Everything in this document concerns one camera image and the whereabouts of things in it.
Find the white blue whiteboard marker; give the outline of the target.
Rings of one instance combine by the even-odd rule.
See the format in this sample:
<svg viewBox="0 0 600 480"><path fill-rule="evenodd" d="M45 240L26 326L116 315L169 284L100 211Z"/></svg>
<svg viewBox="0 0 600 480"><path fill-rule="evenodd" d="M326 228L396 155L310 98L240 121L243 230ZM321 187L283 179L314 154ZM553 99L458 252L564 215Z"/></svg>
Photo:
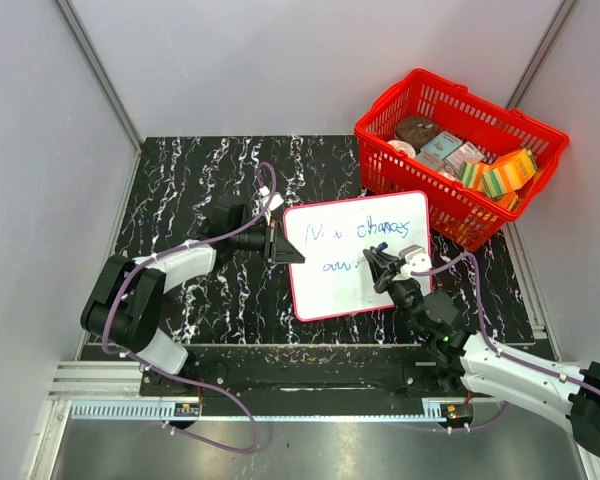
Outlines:
<svg viewBox="0 0 600 480"><path fill-rule="evenodd" d="M371 246L366 248L362 252L362 261L366 261L371 263L380 258L383 252L388 248L388 244L386 242L380 242L375 246Z"/></svg>

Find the pink framed whiteboard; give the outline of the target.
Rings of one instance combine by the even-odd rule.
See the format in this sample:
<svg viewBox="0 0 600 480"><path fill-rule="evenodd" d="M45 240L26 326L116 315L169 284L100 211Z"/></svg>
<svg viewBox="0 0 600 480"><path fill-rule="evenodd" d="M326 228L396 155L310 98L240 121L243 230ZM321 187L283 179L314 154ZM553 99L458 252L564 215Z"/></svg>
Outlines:
<svg viewBox="0 0 600 480"><path fill-rule="evenodd" d="M385 243L392 256L413 245L431 251L429 205L421 191L300 205L284 213L283 225L305 258L289 267L302 322L393 306L387 293L374 291L365 249Z"/></svg>

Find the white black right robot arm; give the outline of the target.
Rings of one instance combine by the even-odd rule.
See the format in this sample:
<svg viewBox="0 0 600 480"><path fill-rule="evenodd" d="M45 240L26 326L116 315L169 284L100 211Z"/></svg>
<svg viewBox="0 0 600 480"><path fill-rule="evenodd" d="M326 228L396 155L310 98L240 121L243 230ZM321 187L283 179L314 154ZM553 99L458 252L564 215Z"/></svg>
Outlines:
<svg viewBox="0 0 600 480"><path fill-rule="evenodd" d="M448 294L422 293L420 278L442 270L419 246L397 255L377 246L363 255L375 292L389 295L435 362L440 392L456 396L466 389L530 411L600 458L599 362L581 368L546 360L493 340L484 327L469 329Z"/></svg>

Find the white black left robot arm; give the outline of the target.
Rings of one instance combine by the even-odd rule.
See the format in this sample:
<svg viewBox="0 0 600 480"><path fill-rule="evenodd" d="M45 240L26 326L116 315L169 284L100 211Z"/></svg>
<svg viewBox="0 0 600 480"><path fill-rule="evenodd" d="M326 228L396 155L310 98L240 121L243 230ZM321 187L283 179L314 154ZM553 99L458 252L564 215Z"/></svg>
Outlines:
<svg viewBox="0 0 600 480"><path fill-rule="evenodd" d="M164 295L222 266L237 251L257 252L268 264L302 264L305 257L285 237L284 202L262 187L260 209L249 218L237 196L216 202L194 238L161 254L105 262L82 311L81 327L163 371L162 384L175 395L197 381L194 356L159 327Z"/></svg>

